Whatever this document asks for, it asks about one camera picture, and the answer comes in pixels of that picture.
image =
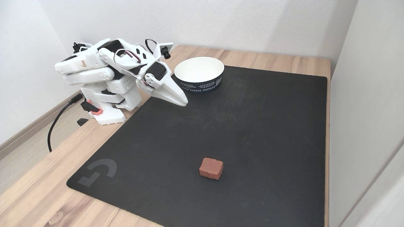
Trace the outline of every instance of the desk mat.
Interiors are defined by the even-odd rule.
[[[225,66],[186,95],[150,98],[68,187],[165,227],[324,226],[326,77]]]

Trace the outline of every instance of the black cable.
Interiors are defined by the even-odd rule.
[[[82,94],[77,94],[75,97],[73,97],[73,98],[69,101],[68,104],[66,104],[66,105],[60,110],[59,114],[56,116],[56,118],[55,118],[55,120],[53,121],[53,123],[52,123],[52,125],[51,125],[51,127],[50,127],[50,129],[49,129],[49,132],[48,132],[48,149],[49,149],[49,152],[52,152],[51,141],[50,141],[50,140],[51,140],[51,133],[52,133],[53,127],[56,125],[57,120],[59,120],[59,117],[63,114],[63,112],[64,112],[71,104],[78,102],[78,101],[79,101],[80,99],[82,99],[82,98],[83,98],[83,95],[82,95]]]
[[[152,40],[152,39],[145,39],[145,44],[146,44],[146,47],[149,49],[150,53],[151,53],[151,54],[153,54],[153,51],[152,51],[152,50],[150,49],[150,47],[149,47],[148,40],[150,40],[150,41],[154,42],[156,45],[157,45],[157,42],[156,42],[156,41],[154,41],[154,40]]]

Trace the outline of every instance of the white wall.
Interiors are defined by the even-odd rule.
[[[404,137],[403,11],[403,0],[360,0],[331,80],[330,227],[359,207]]]
[[[0,143],[79,89],[54,68],[69,55],[37,0],[0,1]]]
[[[377,203],[356,227],[404,226],[404,177]]]
[[[123,38],[320,56],[334,66],[357,0],[40,0],[67,50]]]

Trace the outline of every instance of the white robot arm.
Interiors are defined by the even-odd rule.
[[[157,43],[149,53],[141,44],[129,44],[122,39],[102,40],[91,46],[75,44],[75,53],[55,65],[69,85],[84,84],[81,91],[89,111],[99,124],[126,120],[122,111],[140,105],[137,87],[153,97],[185,106],[184,92],[171,78],[171,70],[160,59],[170,58],[172,43]]]

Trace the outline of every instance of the blue bowl label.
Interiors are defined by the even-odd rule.
[[[209,80],[206,82],[201,82],[201,83],[191,83],[191,82],[185,82],[180,79],[179,80],[179,86],[186,92],[188,93],[193,93],[193,94],[206,94],[209,92],[214,91],[216,88],[219,87],[220,82],[222,81],[222,75],[219,75],[213,80]]]

